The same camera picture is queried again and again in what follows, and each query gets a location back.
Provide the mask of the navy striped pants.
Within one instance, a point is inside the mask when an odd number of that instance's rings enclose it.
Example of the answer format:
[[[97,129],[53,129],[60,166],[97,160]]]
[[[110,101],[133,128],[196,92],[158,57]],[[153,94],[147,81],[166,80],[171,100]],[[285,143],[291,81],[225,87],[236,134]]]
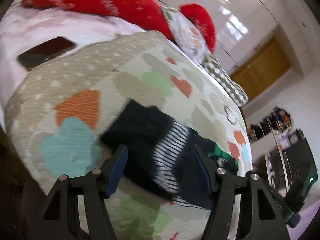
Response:
[[[136,185],[178,205],[210,209],[212,201],[202,192],[193,145],[221,168],[236,175],[239,165],[216,142],[201,137],[157,107],[131,99],[100,141],[115,151],[128,149],[124,176]]]

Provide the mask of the heart patterned quilt bedspread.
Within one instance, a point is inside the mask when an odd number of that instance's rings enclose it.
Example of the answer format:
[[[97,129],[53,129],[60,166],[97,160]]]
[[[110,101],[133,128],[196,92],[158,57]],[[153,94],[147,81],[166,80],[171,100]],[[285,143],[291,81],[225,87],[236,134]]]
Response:
[[[200,239],[211,202],[192,146],[239,175],[252,167],[240,109],[160,33],[90,44],[29,72],[5,109],[8,136],[44,192],[120,145],[124,175],[106,201],[119,239]]]

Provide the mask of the olive polka dot pillow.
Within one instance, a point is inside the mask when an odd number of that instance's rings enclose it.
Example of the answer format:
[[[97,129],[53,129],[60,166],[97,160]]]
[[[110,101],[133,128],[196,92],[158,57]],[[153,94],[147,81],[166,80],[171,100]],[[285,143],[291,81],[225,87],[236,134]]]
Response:
[[[206,54],[201,66],[224,88],[226,93],[238,107],[243,107],[248,103],[248,95],[244,89],[230,78],[213,54]]]

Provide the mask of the wooden door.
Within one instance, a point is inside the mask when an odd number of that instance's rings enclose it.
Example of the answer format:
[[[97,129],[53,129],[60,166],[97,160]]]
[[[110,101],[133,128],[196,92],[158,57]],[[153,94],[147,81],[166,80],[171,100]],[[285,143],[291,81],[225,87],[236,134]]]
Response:
[[[282,77],[291,64],[275,37],[270,38],[250,59],[231,74],[252,101]]]

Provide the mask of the dark smartphone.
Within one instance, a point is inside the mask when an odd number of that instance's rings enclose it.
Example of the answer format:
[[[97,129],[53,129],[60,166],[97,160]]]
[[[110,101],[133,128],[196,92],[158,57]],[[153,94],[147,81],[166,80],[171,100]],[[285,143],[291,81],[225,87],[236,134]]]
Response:
[[[63,36],[58,36],[21,53],[18,55],[17,61],[27,70],[31,70],[42,63],[76,48],[76,46],[77,44],[75,42]]]

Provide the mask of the floral white pillow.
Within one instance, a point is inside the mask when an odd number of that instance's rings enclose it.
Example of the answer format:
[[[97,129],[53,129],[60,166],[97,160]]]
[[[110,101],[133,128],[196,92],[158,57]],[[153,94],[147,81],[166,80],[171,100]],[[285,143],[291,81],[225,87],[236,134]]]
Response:
[[[178,47],[197,65],[201,65],[209,49],[199,29],[177,9],[161,6],[163,16]]]

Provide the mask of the white wardrobe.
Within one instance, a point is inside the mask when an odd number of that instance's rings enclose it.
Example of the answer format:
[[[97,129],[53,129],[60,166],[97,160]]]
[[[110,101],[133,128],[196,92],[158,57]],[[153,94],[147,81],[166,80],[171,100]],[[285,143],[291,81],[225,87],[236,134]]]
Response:
[[[207,10],[215,25],[214,55],[229,74],[272,35],[300,75],[306,75],[315,66],[306,38],[282,0],[159,1],[175,8],[196,3]]]

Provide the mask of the red long bolster pillow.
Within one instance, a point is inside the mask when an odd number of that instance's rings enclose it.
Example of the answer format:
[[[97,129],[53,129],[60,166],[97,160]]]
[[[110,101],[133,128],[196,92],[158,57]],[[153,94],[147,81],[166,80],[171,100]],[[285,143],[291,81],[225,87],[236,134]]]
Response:
[[[65,10],[116,16],[145,30],[161,32],[167,39],[177,41],[169,29],[170,13],[175,8],[156,0],[22,0],[25,7],[37,9],[58,7]]]

